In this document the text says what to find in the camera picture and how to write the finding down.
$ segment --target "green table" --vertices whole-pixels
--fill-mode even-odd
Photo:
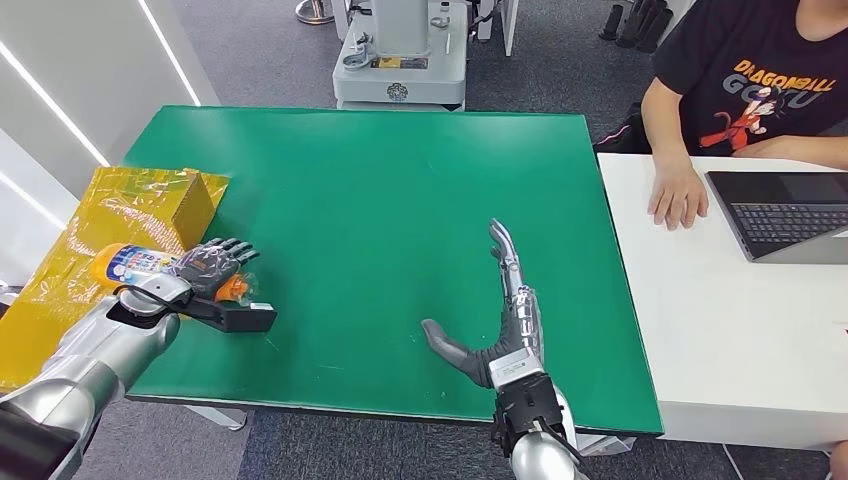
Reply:
[[[186,321],[132,396],[490,421],[493,392],[419,322],[494,341],[497,217],[575,423],[662,432],[581,116],[165,107],[125,164],[231,176],[206,236],[254,243],[259,300],[279,312],[267,334]]]

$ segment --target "person's arm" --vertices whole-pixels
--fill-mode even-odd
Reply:
[[[669,230],[691,227],[695,215],[707,215],[707,192],[692,168],[680,129],[682,95],[654,78],[642,99],[642,119],[654,156],[656,177],[648,214],[654,223],[665,221]]]
[[[743,158],[784,158],[848,170],[848,137],[783,135],[748,145],[733,154]]]
[[[745,8],[739,0],[696,1],[652,57],[656,78],[642,101],[657,170],[648,211],[669,230],[689,228],[696,214],[707,214],[707,193],[681,133],[680,100],[712,68]]]

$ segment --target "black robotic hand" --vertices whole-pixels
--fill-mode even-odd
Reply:
[[[173,273],[191,284],[194,294],[214,300],[215,294],[242,265],[259,256],[253,245],[236,238],[214,238],[183,255],[172,266]]]
[[[521,273],[518,254],[507,229],[495,219],[489,222],[489,235],[497,244],[492,255],[498,260],[504,306],[501,312],[501,331],[497,342],[489,348],[470,350],[445,335],[442,327],[432,319],[421,322],[427,343],[436,354],[468,375],[471,381],[485,388],[493,388],[489,362],[522,348],[530,348],[542,360],[542,327],[536,295]]]

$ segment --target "robotic wrist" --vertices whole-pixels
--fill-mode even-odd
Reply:
[[[492,441],[504,457],[511,457],[525,435],[544,432],[558,441],[576,465],[581,456],[568,442],[563,425],[563,405],[553,380],[529,348],[505,355],[489,364],[497,390]]]

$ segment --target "gray carpet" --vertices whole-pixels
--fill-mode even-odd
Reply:
[[[122,400],[104,412],[74,479],[234,479],[249,433],[179,405]]]
[[[297,23],[294,0],[174,3],[223,104],[335,105],[335,27]],[[499,22],[489,44],[469,49],[468,109],[579,112],[593,137],[611,130],[651,73],[646,55],[597,38],[610,5],[521,0],[512,58],[503,56]],[[747,480],[823,480],[827,472],[817,452],[730,450]],[[589,459],[585,471],[593,480],[737,478],[719,445],[646,439],[630,454]],[[182,407],[121,402],[107,410],[75,478],[512,477],[485,428],[262,411],[233,433]]]
[[[514,478],[488,427],[271,411],[254,420],[239,480]],[[720,445],[647,439],[626,455],[587,458],[582,471],[592,480],[737,480]]]

